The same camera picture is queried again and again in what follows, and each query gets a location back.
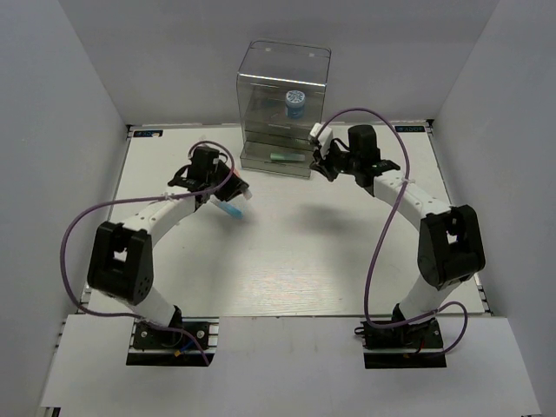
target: clear plastic box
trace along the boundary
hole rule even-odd
[[[249,45],[237,74],[243,168],[309,178],[308,136],[321,121],[330,55],[276,41]]]

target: blue jar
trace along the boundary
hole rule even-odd
[[[290,119],[299,119],[305,112],[305,93],[292,89],[286,93],[286,116]]]

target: gray wall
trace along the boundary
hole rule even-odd
[[[325,115],[364,105],[435,117],[497,2],[61,0],[136,124],[237,122],[235,74],[259,37],[332,49]]]
[[[435,122],[456,202],[478,211],[482,281],[543,415],[556,415],[556,3],[502,0]]]
[[[74,311],[58,267],[63,231],[113,195],[126,129],[56,0],[1,0],[0,10],[0,414],[27,417]],[[71,242],[79,291],[104,215]]]

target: white platform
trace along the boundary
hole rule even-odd
[[[221,318],[209,368],[126,367],[131,319],[69,317],[42,406],[62,417],[539,414],[506,319],[472,318],[443,369],[368,370],[355,318]],[[446,342],[460,318],[440,318]]]
[[[383,157],[402,164],[394,135],[384,126],[376,130]],[[347,131],[334,127],[345,141]],[[159,195],[201,136],[228,147],[240,164],[239,127],[165,129],[162,137],[136,137],[117,198]],[[447,201],[427,134],[402,137],[412,178]],[[368,264],[390,208],[347,175],[329,183],[317,173],[310,180],[249,170],[241,174],[253,191],[255,218],[237,221],[208,204],[172,229],[155,248],[155,285],[161,293],[189,316],[362,314]],[[112,221],[140,207],[118,206]],[[417,242],[417,232],[397,217],[375,271],[372,314],[390,314],[412,287],[419,273]],[[472,313],[484,312],[473,280],[451,299]],[[122,311],[96,292],[90,306]]]

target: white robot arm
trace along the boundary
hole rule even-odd
[[[182,322],[181,310],[153,287],[153,247],[180,220],[192,215],[209,200],[209,195],[173,198],[184,192],[211,189],[229,174],[217,149],[197,147],[191,164],[179,169],[165,190],[166,200],[153,202],[123,222],[104,222],[95,237],[87,276],[88,284],[115,298],[135,314],[159,326],[174,327]],[[233,173],[215,192],[228,202],[248,193],[248,184]]]
[[[370,195],[393,206],[406,181],[395,163],[382,160],[372,126],[348,130],[349,145],[333,138],[326,127],[319,137],[317,123],[310,139],[315,145],[311,169],[334,181],[339,174],[353,175]],[[409,294],[394,307],[392,322],[413,319],[436,310],[463,281],[485,267],[475,211],[469,206],[451,207],[410,182],[398,212],[419,231],[417,264],[420,275]],[[430,316],[396,329],[368,329],[392,347],[414,345],[431,328]]]

